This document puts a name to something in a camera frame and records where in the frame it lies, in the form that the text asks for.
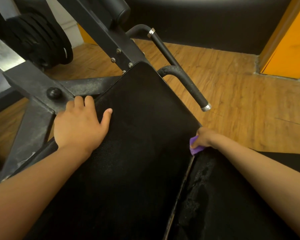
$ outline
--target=metal frame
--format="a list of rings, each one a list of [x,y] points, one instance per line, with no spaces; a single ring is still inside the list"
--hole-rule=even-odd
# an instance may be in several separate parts
[[[100,2],[94,1],[91,4],[87,0],[58,1],[107,53],[111,61],[121,68],[123,73],[139,61],[149,64],[144,53],[114,21],[117,17],[113,13],[111,15]],[[124,2],[123,0],[113,1],[117,5]],[[203,108],[202,105],[206,106],[208,104],[206,99],[165,47],[155,30],[150,31],[152,31],[151,38],[156,38],[155,44],[164,51],[168,61],[177,65],[177,69],[181,71],[174,75],[187,85],[186,88],[196,98],[201,108]],[[3,166],[1,180],[11,176],[47,142],[56,113],[64,110],[69,100],[78,95],[97,96],[108,90],[120,78],[120,76],[113,76],[56,81],[46,76],[30,61],[25,61],[1,40],[0,72],[13,88],[30,100],[10,154]]]

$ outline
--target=wooden floor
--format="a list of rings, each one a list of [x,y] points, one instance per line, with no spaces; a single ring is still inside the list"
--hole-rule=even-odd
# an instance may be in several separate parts
[[[150,41],[136,43],[156,69],[168,65]],[[167,46],[212,105],[210,111],[202,112],[177,78],[165,77],[203,126],[252,149],[300,153],[300,81],[256,74],[254,55]],[[92,44],[75,48],[71,64],[47,71],[62,80],[121,73],[101,48]],[[9,153],[26,104],[22,99],[0,113],[0,164]]]

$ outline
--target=round knob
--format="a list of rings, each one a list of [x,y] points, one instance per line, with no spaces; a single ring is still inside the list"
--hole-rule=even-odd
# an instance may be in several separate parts
[[[47,89],[47,97],[51,100],[57,100],[59,98],[61,98],[62,96],[62,91],[60,88],[48,88]]]

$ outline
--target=purple sponge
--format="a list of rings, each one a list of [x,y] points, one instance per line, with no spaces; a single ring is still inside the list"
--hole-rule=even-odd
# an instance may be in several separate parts
[[[198,138],[198,136],[190,138],[190,146],[196,141],[197,138]],[[195,154],[197,154],[198,152],[201,152],[205,148],[206,148],[205,146],[201,146],[201,145],[197,146],[196,148],[190,147],[191,155],[194,156]]]

